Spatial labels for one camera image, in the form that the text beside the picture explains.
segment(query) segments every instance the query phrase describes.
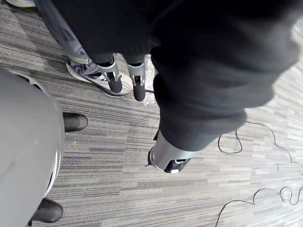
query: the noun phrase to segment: wire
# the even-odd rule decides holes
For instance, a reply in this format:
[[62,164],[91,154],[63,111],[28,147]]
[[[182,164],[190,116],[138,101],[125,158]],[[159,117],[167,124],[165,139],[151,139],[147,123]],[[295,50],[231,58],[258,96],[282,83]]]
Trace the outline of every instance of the wire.
[[219,150],[222,152],[222,153],[225,153],[225,154],[238,154],[238,153],[240,153],[241,151],[242,151],[242,149],[243,149],[243,146],[242,146],[242,143],[241,143],[241,140],[239,139],[239,137],[238,137],[238,132],[237,132],[237,130],[235,131],[235,135],[236,135],[236,139],[237,139],[237,141],[240,143],[240,150],[238,150],[238,151],[234,151],[234,152],[227,152],[227,151],[224,151],[223,149],[221,149],[221,147],[220,147],[220,140],[221,140],[221,137],[223,136],[224,134],[221,134],[221,136],[219,136],[219,138],[218,138],[218,148],[219,148]]
[[[282,146],[280,146],[280,145],[278,145],[278,144],[276,143],[276,136],[275,136],[274,131],[273,131],[271,128],[269,128],[267,125],[262,124],[262,123],[256,123],[256,122],[250,122],[250,121],[246,121],[246,122],[249,123],[249,124],[261,125],[261,126],[263,126],[263,127],[266,127],[267,129],[269,129],[270,132],[271,132],[271,134],[273,135],[273,138],[274,138],[274,145],[277,146],[278,148],[281,148],[282,150],[284,150],[284,151],[288,154],[289,159],[290,159],[290,163],[296,163],[296,164],[300,165],[300,166],[303,168],[303,165],[302,165],[302,164],[293,161],[292,156],[291,156],[290,152],[289,152],[287,149],[285,149],[284,147],[282,147]],[[235,135],[236,135],[236,139],[238,140],[238,142],[240,143],[240,146],[241,146],[241,148],[240,148],[239,151],[235,151],[235,152],[226,152],[226,151],[222,150],[221,147],[220,147],[220,140],[221,140],[221,137],[222,137],[223,135],[224,135],[224,134],[222,134],[222,135],[218,138],[218,148],[219,148],[219,150],[220,150],[222,153],[225,153],[225,154],[237,154],[237,153],[242,152],[242,143],[241,143],[241,140],[240,140],[240,138],[239,138],[239,136],[238,136],[237,130],[235,131]],[[243,202],[243,203],[247,203],[247,204],[250,204],[250,205],[256,205],[256,203],[255,203],[255,197],[256,197],[256,195],[257,195],[260,191],[264,191],[264,190],[270,190],[270,191],[276,192],[278,195],[280,195],[281,200],[284,202],[284,198],[283,198],[283,196],[282,196],[282,192],[283,192],[285,189],[289,189],[290,192],[291,192],[290,199],[289,199],[289,204],[291,204],[291,205],[293,205],[293,206],[296,205],[296,204],[298,204],[298,202],[299,202],[299,200],[300,200],[300,193],[301,193],[301,191],[303,190],[303,187],[300,188],[300,190],[299,190],[299,195],[298,195],[298,200],[297,200],[297,202],[295,202],[295,203],[292,203],[292,202],[291,202],[291,199],[292,199],[292,197],[293,197],[293,191],[292,191],[291,188],[288,187],[288,186],[283,187],[279,192],[277,192],[276,190],[270,189],[270,188],[261,188],[261,189],[257,190],[257,191],[255,192],[255,194],[253,195],[253,197],[252,197],[252,202],[244,201],[244,200],[232,200],[232,201],[229,201],[228,203],[226,203],[226,204],[222,207],[222,209],[220,210],[220,212],[219,212],[219,214],[218,214],[218,218],[217,218],[216,224],[215,224],[214,227],[217,227],[217,226],[218,226],[219,220],[220,220],[220,216],[221,216],[223,210],[224,210],[230,203],[233,203],[233,202]]]
[[155,94],[153,90],[145,90],[145,92]]

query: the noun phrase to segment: person's leg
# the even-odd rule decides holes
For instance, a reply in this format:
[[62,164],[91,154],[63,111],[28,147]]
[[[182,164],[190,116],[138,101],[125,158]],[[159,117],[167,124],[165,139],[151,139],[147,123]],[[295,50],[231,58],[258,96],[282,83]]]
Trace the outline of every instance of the person's leg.
[[107,52],[121,53],[125,57],[133,80],[134,96],[142,101],[144,64],[137,65],[128,57],[144,57],[153,47],[160,45],[151,33],[152,18],[159,11],[156,10],[159,1],[139,5],[132,1],[116,4],[115,1],[96,3],[74,0],[71,3],[68,0],[53,0],[53,3],[95,63],[99,63],[100,54]]
[[101,86],[103,88],[102,90],[109,96],[121,97],[132,92],[131,80],[126,75],[119,74],[117,68],[116,80],[120,79],[122,81],[123,88],[118,91],[111,88],[110,80],[113,80],[113,78],[111,77],[111,74],[108,76],[106,74],[106,69],[108,69],[108,67],[105,67],[104,70],[102,66],[108,65],[108,62],[111,62],[113,58],[112,53],[103,54],[103,62],[100,62],[98,66],[88,57],[77,37],[62,18],[51,0],[35,0],[35,4],[50,33],[66,53],[68,57],[66,66],[73,77],[88,82],[83,75],[88,76],[89,79],[93,80],[92,82]]

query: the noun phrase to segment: white shoe sole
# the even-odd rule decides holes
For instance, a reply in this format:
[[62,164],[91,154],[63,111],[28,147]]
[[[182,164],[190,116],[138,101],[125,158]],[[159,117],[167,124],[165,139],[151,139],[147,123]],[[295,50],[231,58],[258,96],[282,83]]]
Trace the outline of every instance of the white shoe sole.
[[[73,68],[67,64],[66,64],[66,68],[68,70],[68,72],[75,77],[78,80],[82,80],[84,82],[89,82],[88,80],[86,80],[85,78],[79,76],[74,70]],[[104,94],[106,94],[107,96],[113,97],[113,98],[119,98],[119,97],[124,97],[127,96],[129,94],[131,94],[133,92],[133,84],[132,84],[132,80],[130,79],[129,76],[120,73],[121,74],[121,82],[122,82],[122,91],[119,93],[114,93],[110,90],[108,82],[107,81],[102,81],[99,79],[92,79],[94,82],[96,82],[97,84],[101,85],[105,90],[107,90],[107,92],[104,92]]]
[[6,0],[9,4],[21,8],[36,7],[33,0]]

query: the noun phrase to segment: gray carpet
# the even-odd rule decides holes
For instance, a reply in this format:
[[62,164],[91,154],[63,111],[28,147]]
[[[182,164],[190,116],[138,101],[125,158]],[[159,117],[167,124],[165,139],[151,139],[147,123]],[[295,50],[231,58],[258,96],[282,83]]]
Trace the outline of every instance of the gray carpet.
[[[127,73],[121,59],[119,64]],[[239,154],[221,153],[216,140],[180,174],[168,175],[144,167],[159,123],[157,105],[109,98],[74,79],[36,11],[0,5],[0,65],[34,77],[64,111],[89,119],[85,130],[66,134],[63,165],[48,195],[64,206],[63,218],[35,227],[214,227],[232,200],[250,203],[229,203],[218,227],[303,225],[303,201],[291,205],[303,186],[303,169],[274,145],[266,127],[241,127]],[[247,111],[250,121],[270,126],[277,143],[303,164],[302,69],[300,61],[275,84],[271,102]],[[221,146],[228,152],[240,148],[234,133],[223,136]],[[261,188],[268,189],[253,200]]]

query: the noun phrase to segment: robotic leg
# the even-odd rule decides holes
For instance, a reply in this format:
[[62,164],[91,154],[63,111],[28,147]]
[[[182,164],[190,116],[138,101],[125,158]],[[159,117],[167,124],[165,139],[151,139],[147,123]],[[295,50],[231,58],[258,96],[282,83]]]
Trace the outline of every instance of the robotic leg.
[[191,158],[197,156],[199,151],[186,151],[171,145],[158,130],[154,140],[156,144],[148,153],[148,166],[164,171],[165,173],[175,174],[180,172]]
[[118,69],[116,54],[102,54],[102,62],[97,62],[99,70],[108,81],[111,91],[122,91],[121,76]]
[[134,98],[143,101],[145,98],[145,55],[123,55],[128,68],[128,73],[132,79],[134,87]]

